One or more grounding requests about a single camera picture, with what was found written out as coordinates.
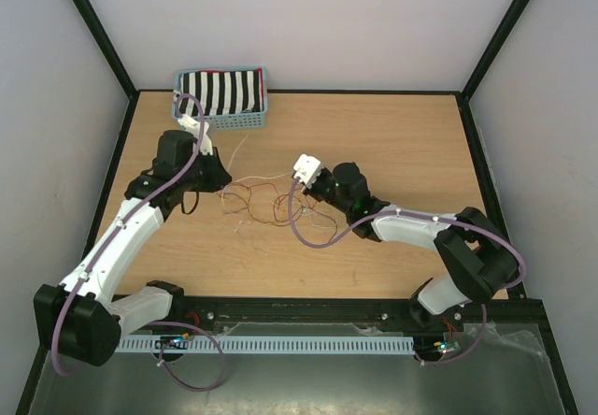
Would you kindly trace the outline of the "white zip tie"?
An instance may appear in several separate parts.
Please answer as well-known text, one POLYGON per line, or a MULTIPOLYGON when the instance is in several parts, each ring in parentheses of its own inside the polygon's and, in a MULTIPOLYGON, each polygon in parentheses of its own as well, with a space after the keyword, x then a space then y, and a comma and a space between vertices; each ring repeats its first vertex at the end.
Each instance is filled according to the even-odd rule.
POLYGON ((239 149, 243 146, 243 144, 246 142, 246 140, 250 137, 250 135, 246 135, 242 138, 242 140, 238 143, 238 145, 235 147, 235 149, 233 150, 228 165, 227 167, 230 168, 233 165, 234 159, 236 157, 236 154, 238 153, 239 149))

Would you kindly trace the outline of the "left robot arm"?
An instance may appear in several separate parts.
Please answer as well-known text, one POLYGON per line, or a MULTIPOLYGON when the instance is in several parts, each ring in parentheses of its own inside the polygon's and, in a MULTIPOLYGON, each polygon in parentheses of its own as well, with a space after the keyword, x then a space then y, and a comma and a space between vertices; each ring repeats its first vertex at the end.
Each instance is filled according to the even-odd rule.
POLYGON ((184 291, 175 284, 152 280, 122 299, 114 294, 172 212, 189 212, 187 194, 216 193, 231 181, 206 129, 160 136, 151 168, 129 183, 116 217, 94 247, 58 285, 44 284, 34 296, 39 339, 55 366, 63 356, 100 366, 134 331, 152 322, 169 329, 183 324, 184 291))

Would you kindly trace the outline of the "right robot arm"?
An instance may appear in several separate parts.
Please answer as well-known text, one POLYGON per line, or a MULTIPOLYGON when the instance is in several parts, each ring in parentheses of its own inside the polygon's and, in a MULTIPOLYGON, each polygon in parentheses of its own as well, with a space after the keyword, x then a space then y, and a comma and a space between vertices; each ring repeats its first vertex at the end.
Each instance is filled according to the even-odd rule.
POLYGON ((486 304, 499 291, 522 281, 522 256, 475 207, 456 214, 398 207, 371 194, 355 163, 328 169, 305 154, 295 162, 292 179, 304 195, 341 212, 348 233, 376 242, 405 243, 439 255, 445 275, 425 281, 408 300, 408 318, 420 330, 432 328, 451 308, 486 304))

